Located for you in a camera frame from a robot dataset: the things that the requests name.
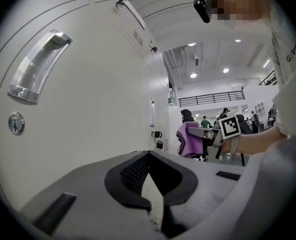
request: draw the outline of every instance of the black metal railing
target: black metal railing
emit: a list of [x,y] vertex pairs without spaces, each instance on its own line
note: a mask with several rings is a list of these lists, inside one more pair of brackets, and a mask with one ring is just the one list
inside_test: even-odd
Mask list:
[[180,107],[186,106],[195,106],[195,105],[202,105],[208,103],[218,103],[218,102],[227,102],[227,101],[237,101],[237,100],[244,100],[243,91],[229,91],[229,92],[220,92],[220,93],[213,93],[201,96],[194,96],[194,97],[187,97],[187,98],[180,98],[179,104]]
[[258,84],[259,86],[274,86],[277,84],[277,78],[276,75],[274,74],[274,70]]

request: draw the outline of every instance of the tube light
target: tube light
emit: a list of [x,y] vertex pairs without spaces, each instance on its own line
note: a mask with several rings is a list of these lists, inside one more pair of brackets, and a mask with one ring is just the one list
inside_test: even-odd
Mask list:
[[270,61],[270,60],[268,59],[268,61],[266,62],[266,64],[263,66],[263,68],[264,68],[265,66],[267,66],[267,64],[268,64],[269,61]]

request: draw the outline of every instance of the white ceiling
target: white ceiling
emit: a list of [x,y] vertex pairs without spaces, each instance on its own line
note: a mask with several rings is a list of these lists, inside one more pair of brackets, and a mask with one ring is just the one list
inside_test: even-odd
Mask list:
[[[247,105],[242,105],[241,109],[244,110],[247,108]],[[227,109],[230,110],[230,112],[228,112],[228,116],[233,116],[236,113],[239,112],[238,107],[237,106],[230,106],[227,107]],[[206,109],[206,110],[198,110],[198,111],[192,111],[192,117],[195,118],[197,114],[199,114],[199,116],[197,117],[197,119],[203,119],[203,116],[206,116],[206,118],[215,118],[217,115],[220,115],[223,111],[223,107],[222,108],[214,108],[214,109]]]
[[[269,57],[271,32],[261,20],[227,21],[218,20],[213,15],[210,23],[204,23],[193,8],[194,0],[129,1],[156,38],[158,50],[174,51],[182,86],[223,79],[264,78],[272,71],[271,63],[265,69],[262,67]],[[190,43],[197,45],[184,47]],[[260,44],[260,53],[252,66],[248,67]],[[185,51],[188,66],[182,66],[180,49]],[[199,56],[198,67],[190,65],[194,50]],[[169,53],[171,71],[176,74],[171,57]],[[230,69],[227,74],[222,72],[225,67]],[[198,74],[194,79],[189,77],[193,71]]]

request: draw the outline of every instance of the water bottle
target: water bottle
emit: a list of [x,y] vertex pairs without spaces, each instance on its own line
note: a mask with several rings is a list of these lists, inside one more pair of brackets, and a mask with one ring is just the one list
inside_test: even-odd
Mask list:
[[174,106],[174,95],[173,95],[172,88],[169,88],[168,105]]

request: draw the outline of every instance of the purple cloth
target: purple cloth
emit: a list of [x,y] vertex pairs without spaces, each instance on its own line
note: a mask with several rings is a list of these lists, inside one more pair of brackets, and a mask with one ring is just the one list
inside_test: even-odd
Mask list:
[[181,157],[190,158],[203,153],[202,138],[187,133],[187,127],[199,128],[198,122],[185,122],[177,131],[177,137],[180,141],[178,154]]

